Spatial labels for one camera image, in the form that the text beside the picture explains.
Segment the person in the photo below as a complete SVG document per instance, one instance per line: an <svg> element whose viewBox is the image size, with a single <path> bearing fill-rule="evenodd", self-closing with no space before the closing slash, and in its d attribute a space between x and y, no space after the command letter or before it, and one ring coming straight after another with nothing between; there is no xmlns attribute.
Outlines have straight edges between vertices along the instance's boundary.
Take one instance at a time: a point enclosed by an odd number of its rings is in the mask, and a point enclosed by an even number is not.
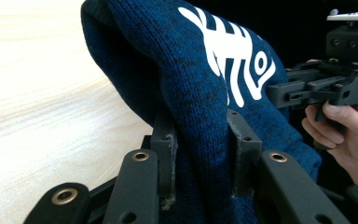
<svg viewBox="0 0 358 224"><path fill-rule="evenodd" d="M329 119L346 127L342 132L328 120L315 121L316 111L317 105L307 106L302 126L318 143L331 148L327 151L358 185L358 105L335 106L328 102L323 105L323 112Z"/></svg>

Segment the knit fabric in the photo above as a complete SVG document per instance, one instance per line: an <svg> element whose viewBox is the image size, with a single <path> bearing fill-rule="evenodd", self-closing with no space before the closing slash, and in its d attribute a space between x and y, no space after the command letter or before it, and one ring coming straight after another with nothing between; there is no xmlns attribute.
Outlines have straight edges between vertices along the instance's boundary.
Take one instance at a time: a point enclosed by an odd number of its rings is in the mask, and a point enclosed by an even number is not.
<svg viewBox="0 0 358 224"><path fill-rule="evenodd" d="M256 223L252 198L232 197L228 108L316 179L319 155L265 93L287 77L260 36L181 0L87 0L81 20L125 103L151 126L168 107L177 125L176 202L160 223Z"/></svg>

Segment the wooden table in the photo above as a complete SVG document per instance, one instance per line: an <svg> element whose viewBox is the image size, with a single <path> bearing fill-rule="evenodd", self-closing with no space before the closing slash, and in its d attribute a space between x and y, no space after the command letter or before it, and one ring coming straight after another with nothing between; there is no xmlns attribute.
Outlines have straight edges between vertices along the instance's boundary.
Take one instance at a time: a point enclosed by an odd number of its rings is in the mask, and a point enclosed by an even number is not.
<svg viewBox="0 0 358 224"><path fill-rule="evenodd" d="M91 59L79 0L0 0L0 223L64 182L117 175L151 128Z"/></svg>

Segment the white graphic print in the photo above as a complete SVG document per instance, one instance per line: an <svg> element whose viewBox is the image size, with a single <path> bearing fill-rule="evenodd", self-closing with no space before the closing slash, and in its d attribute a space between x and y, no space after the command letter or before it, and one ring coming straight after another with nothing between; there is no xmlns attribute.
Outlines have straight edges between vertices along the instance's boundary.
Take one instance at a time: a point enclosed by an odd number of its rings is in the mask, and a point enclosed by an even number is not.
<svg viewBox="0 0 358 224"><path fill-rule="evenodd" d="M264 83L275 73L276 67L272 61L267 69L268 59L266 53L263 51L257 52L254 67L260 79L258 79L257 83L254 82L249 70L253 54L253 42L249 33L234 23L230 23L234 34L226 33L224 23L215 16L213 16L213 18L216 23L216 30L210 30L207 28L206 16L201 9L196 7L200 17L184 7L179 7L178 10L202 31L208 64L217 76L222 74L226 80L226 59L234 60L230 74L230 86L237 105L239 107L243 107L244 105L243 97L238 86L238 76L240 74L242 60L244 60L243 77L249 92L255 100L260 100L261 89Z"/></svg>

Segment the dark blue cloth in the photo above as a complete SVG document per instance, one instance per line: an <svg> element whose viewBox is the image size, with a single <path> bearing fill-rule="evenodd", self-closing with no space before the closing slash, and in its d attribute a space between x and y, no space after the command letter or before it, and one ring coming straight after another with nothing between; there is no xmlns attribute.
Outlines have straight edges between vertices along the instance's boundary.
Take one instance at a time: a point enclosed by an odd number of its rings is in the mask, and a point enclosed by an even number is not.
<svg viewBox="0 0 358 224"><path fill-rule="evenodd" d="M92 58L126 104L151 126L168 107L179 129L176 202L161 223L256 223L252 198L231 197L228 108L264 149L291 154L316 179L319 155L265 93L287 80L260 36L180 0L87 0L81 19Z"/></svg>

